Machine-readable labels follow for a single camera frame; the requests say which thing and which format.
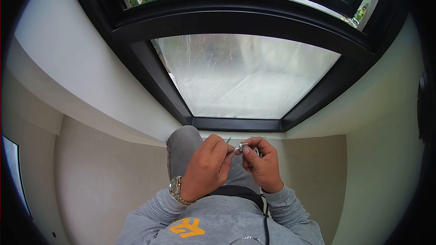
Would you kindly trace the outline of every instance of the watch bezel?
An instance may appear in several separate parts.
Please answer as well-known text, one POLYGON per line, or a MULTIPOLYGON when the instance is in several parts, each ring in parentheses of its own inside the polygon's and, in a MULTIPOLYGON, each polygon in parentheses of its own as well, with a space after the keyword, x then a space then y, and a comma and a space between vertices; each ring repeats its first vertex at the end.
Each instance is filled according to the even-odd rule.
POLYGON ((171 179, 170 185, 169 185, 169 191, 171 194, 179 194, 180 193, 180 180, 182 179, 182 176, 176 176, 171 179))

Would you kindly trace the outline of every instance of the black cable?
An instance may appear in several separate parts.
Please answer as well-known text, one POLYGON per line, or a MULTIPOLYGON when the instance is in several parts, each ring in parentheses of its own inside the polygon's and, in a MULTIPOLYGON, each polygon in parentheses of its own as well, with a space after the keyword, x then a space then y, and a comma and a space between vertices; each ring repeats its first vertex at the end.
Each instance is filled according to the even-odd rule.
POLYGON ((266 211, 264 212, 264 221, 263 221, 263 225, 265 227, 265 238, 266 238, 266 245, 270 245, 270 231, 268 230, 268 209, 269 209, 270 205, 268 203, 266 203, 266 211))

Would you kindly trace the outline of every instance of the gray sweatshirt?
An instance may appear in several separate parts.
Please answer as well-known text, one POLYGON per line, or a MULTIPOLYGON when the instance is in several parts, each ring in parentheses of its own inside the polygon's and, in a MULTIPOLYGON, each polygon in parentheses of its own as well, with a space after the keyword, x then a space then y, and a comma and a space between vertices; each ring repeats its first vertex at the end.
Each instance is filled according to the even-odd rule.
MULTIPOLYGON (((292 189, 284 186, 265 198, 271 245, 324 245, 318 224, 307 219, 292 189)), ((186 207, 163 189, 127 216, 116 244, 266 244, 263 221, 262 211, 248 199, 215 195, 186 207)))

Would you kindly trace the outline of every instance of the watch bracelet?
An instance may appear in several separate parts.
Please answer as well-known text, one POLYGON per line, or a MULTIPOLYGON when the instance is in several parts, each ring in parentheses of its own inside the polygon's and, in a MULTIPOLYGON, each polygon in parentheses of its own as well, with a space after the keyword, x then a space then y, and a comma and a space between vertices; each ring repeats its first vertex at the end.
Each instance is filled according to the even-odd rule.
POLYGON ((179 203, 181 203, 181 204, 183 204, 183 205, 185 205, 185 206, 191 205, 191 204, 193 204, 193 203, 196 202, 196 200, 195 200, 195 201, 185 201, 184 199, 182 199, 182 197, 180 197, 180 196, 177 195, 177 194, 173 194, 173 196, 174 196, 174 198, 176 198, 176 200, 177 200, 179 203))

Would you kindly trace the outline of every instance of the man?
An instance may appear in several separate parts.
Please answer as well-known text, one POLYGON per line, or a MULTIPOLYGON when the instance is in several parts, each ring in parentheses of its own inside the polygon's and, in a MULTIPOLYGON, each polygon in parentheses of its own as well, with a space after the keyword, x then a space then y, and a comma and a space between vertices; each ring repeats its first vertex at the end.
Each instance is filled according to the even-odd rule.
POLYGON ((117 244, 323 245, 318 224, 280 178, 276 149, 262 137, 242 143, 249 147, 241 152, 215 134, 203 142, 192 126, 173 132, 170 189, 128 215, 117 244))

